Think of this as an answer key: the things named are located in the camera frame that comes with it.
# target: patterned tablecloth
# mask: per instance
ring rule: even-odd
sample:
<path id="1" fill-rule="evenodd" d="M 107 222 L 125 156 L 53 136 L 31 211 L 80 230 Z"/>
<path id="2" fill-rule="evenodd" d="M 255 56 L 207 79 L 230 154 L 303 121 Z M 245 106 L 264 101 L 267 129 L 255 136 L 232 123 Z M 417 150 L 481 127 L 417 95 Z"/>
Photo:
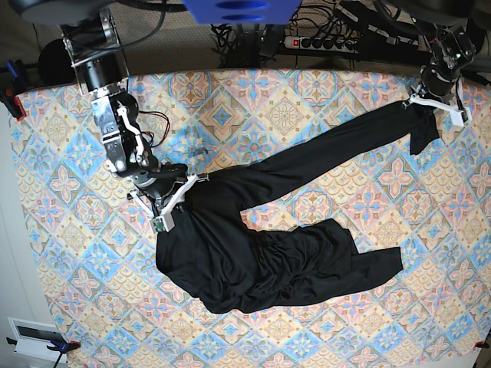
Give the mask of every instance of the patterned tablecloth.
<path id="1" fill-rule="evenodd" d="M 215 71 L 135 77 L 140 109 L 172 124 L 162 160 L 198 172 L 263 159 L 407 96 L 413 81 L 330 71 Z M 438 116 L 419 156 L 408 137 L 360 155 L 243 213 L 257 229 L 334 218 L 358 249 L 399 245 L 385 285 L 310 307 L 208 312 L 154 266 L 156 238 L 103 168 L 88 97 L 74 87 L 21 96 L 11 120 L 25 222 L 53 320 L 82 348 L 70 366 L 404 366 L 468 354 L 491 328 L 491 101 L 465 86 L 474 121 Z M 140 117 L 160 137 L 156 117 Z"/>

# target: red wire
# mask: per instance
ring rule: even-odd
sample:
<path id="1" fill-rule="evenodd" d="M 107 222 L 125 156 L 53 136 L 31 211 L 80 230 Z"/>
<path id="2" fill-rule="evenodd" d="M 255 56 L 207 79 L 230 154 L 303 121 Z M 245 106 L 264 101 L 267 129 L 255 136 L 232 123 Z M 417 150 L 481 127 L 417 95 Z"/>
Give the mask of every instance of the red wire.
<path id="1" fill-rule="evenodd" d="M 162 136 L 162 139 L 160 140 L 160 142 L 158 144 L 153 144 L 153 138 L 155 137 L 155 134 L 152 133 L 152 132 L 145 132 L 145 133 L 149 133 L 149 135 L 151 134 L 151 143 L 150 143 L 150 148 L 155 148 L 155 147 L 158 147 L 160 146 L 164 140 L 166 140 L 167 136 L 169 135 L 169 132 L 170 132 L 170 121 L 169 121 L 169 118 L 166 116 L 165 113 L 161 113 L 160 111 L 140 111 L 140 113 L 143 113 L 143 114 L 146 114 L 146 115 L 152 115 L 152 116 L 155 116 L 155 117 L 161 117 L 162 119 L 164 119 L 166 121 L 166 129 L 165 129 L 165 132 Z"/>

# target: black cable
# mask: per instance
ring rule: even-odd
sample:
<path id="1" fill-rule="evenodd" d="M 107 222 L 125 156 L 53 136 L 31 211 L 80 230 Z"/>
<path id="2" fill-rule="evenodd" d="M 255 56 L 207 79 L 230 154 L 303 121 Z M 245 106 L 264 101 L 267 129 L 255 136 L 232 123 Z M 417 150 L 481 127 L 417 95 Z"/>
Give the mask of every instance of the black cable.
<path id="1" fill-rule="evenodd" d="M 71 40 L 71 42 L 73 44 L 75 44 L 76 46 L 78 46 L 79 48 L 83 48 L 85 50 L 91 50 L 91 51 L 119 51 L 119 50 L 123 50 L 124 48 L 129 48 L 131 46 L 134 46 L 135 44 L 139 44 L 140 42 L 143 42 L 143 41 L 147 40 L 148 38 L 154 36 L 162 28 L 163 21 L 164 21 L 165 17 L 166 17 L 166 12 L 162 11 L 160 13 L 160 17 L 159 17 L 159 21 L 158 21 L 157 25 L 149 34 L 147 34 L 147 35 L 143 36 L 142 38 L 139 38 L 135 41 L 132 41 L 128 44 L 122 44 L 120 46 L 116 46 L 113 48 L 93 48 L 93 47 L 86 46 L 84 44 L 81 44 L 81 43 L 73 41 L 73 40 Z"/>
<path id="2" fill-rule="evenodd" d="M 403 23 L 401 21 L 396 21 L 394 18 L 392 18 L 392 14 L 387 11 L 381 0 L 373 0 L 373 3 L 374 7 L 377 9 L 377 12 L 396 29 L 401 32 L 407 33 L 408 35 L 420 35 L 420 31 L 414 25 Z"/>
<path id="3" fill-rule="evenodd" d="M 34 25 L 34 23 L 32 24 L 32 27 L 34 29 L 34 33 L 36 34 L 36 44 L 38 44 L 38 49 L 39 49 L 39 51 L 42 51 L 42 47 L 39 44 L 38 29 L 36 29 L 36 26 Z"/>
<path id="4" fill-rule="evenodd" d="M 168 12 L 168 13 L 177 13 L 177 12 L 187 12 L 187 8 L 183 4 L 158 4 L 155 2 L 142 2 L 141 0 L 116 0 L 122 5 L 129 6 L 131 8 L 140 9 L 140 10 L 149 10 L 152 12 Z"/>

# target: black pants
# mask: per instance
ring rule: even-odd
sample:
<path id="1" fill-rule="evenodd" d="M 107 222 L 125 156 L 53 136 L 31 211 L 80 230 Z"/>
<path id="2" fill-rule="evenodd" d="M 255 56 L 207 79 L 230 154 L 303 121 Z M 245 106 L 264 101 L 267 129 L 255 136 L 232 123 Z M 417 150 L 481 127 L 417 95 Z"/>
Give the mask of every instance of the black pants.
<path id="1" fill-rule="evenodd" d="M 213 313 L 316 304 L 375 288 L 402 269 L 399 248 L 358 254 L 348 230 L 323 222 L 256 232 L 240 211 L 276 200 L 350 158 L 411 134 L 411 153 L 438 137 L 433 114 L 393 103 L 250 166 L 210 174 L 160 233 L 157 267 Z"/>

